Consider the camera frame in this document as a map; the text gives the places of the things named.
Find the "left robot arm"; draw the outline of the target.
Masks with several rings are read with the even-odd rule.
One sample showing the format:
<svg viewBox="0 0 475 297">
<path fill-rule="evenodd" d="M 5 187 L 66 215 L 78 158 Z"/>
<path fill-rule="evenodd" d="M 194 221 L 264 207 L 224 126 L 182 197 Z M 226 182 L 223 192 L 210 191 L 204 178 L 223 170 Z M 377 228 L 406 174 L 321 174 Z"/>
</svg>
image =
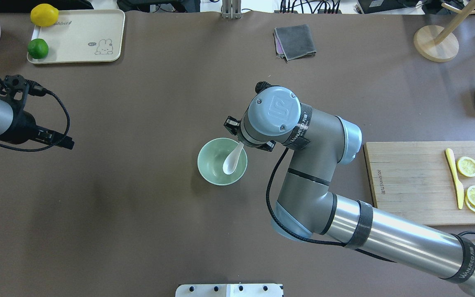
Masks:
<svg viewBox="0 0 475 297">
<path fill-rule="evenodd" d="M 46 90 L 46 93 L 53 96 L 60 104 L 66 115 L 66 131 L 58 133 L 55 130 L 49 130 L 45 127 L 38 126 L 34 117 L 23 111 L 24 101 L 19 101 L 16 104 L 9 103 L 0 99 L 0 141 L 6 144 L 0 144 L 0 147 L 14 151 L 36 152 L 47 150 L 50 147 L 58 146 L 68 150 L 73 149 L 74 141 L 67 136 L 70 127 L 70 117 L 66 107 L 61 100 L 51 91 Z M 44 147 L 36 149 L 21 149 L 15 147 L 15 144 L 22 144 L 29 140 L 44 144 Z"/>
</svg>

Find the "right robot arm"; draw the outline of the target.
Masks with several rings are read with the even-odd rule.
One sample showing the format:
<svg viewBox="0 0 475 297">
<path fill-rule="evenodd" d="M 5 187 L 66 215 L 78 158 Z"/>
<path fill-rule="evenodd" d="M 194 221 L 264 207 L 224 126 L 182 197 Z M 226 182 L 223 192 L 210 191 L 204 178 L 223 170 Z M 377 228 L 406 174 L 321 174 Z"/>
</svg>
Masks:
<svg viewBox="0 0 475 297">
<path fill-rule="evenodd" d="M 266 82 L 245 97 L 230 97 L 247 109 L 228 117 L 226 129 L 241 147 L 272 151 L 276 143 L 294 153 L 274 207 L 269 208 L 281 235 L 297 241 L 328 245 L 313 234 L 332 238 L 331 245 L 361 252 L 380 261 L 405 265 L 458 286 L 475 296 L 475 239 L 420 224 L 416 217 L 385 210 L 377 196 L 403 206 L 423 197 L 437 203 L 433 218 L 461 224 L 455 212 L 472 205 L 456 173 L 454 153 L 443 146 L 450 137 L 475 137 L 475 123 L 456 113 L 446 98 L 409 98 L 387 94 L 384 99 L 360 98 L 308 102 L 294 92 Z"/>
</svg>

